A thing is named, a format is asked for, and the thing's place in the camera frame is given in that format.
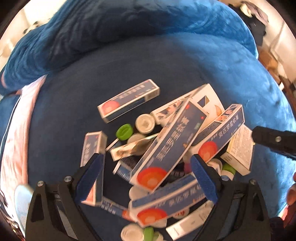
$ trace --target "pile of medicine boxes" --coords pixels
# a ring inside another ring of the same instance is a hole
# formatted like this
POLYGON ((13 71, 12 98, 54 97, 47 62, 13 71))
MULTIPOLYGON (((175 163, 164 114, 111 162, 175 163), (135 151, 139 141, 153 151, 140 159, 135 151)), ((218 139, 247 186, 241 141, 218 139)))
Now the pile of medicine boxes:
MULTIPOLYGON (((158 96, 159 87, 146 80, 98 106, 105 122, 109 122, 140 104, 158 96)), ((207 163, 230 141, 221 158, 239 173, 251 170, 253 142, 251 130, 245 125, 243 107, 232 104, 226 110, 210 84, 189 93, 151 112, 156 124, 163 128, 140 161, 133 156, 118 161, 113 174, 145 190, 148 195, 132 200, 122 207, 103 196, 104 168, 83 203, 100 206, 112 214, 146 227, 172 217, 205 198, 194 174, 180 176, 160 187, 175 166, 199 154, 207 163)), ((81 166, 94 153, 105 154, 121 146, 117 139, 108 148, 107 137, 100 132, 87 133, 84 140, 81 166)))

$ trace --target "green cap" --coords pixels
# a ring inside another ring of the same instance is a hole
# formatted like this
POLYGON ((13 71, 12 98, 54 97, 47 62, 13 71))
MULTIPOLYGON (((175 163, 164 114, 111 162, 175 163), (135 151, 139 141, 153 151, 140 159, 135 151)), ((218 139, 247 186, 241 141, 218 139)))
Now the green cap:
POLYGON ((229 165, 228 163, 224 163, 222 166, 222 170, 225 171, 229 171, 231 172, 233 175, 237 172, 231 165, 229 165))
POLYGON ((125 124, 116 131, 116 137, 121 141, 127 140, 132 134, 133 128, 130 124, 125 124))
POLYGON ((154 229, 153 227, 146 227, 144 229, 144 241, 153 241, 154 229))

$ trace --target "blue blanket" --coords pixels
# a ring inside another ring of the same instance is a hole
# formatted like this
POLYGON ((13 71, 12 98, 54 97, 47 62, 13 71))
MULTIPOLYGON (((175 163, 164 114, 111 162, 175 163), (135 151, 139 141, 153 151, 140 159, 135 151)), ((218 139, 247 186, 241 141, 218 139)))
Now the blue blanket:
MULTIPOLYGON (((204 83, 224 107, 243 104, 249 128, 296 131, 287 99, 256 57, 247 27, 218 1, 67 1, 49 25, 19 43, 5 69, 11 90, 49 73, 30 125, 29 184, 74 174, 85 133, 103 130, 111 143, 119 126, 204 83), (97 105, 149 78, 159 85, 159 97, 102 121, 97 105)), ((131 186, 112 174, 115 164, 107 155, 104 196, 126 206, 131 186)), ((258 181, 274 216, 285 205, 294 169, 289 158, 256 145, 251 174, 238 178, 258 181)), ((99 207, 82 209, 103 240, 120 240, 127 221, 99 207)))

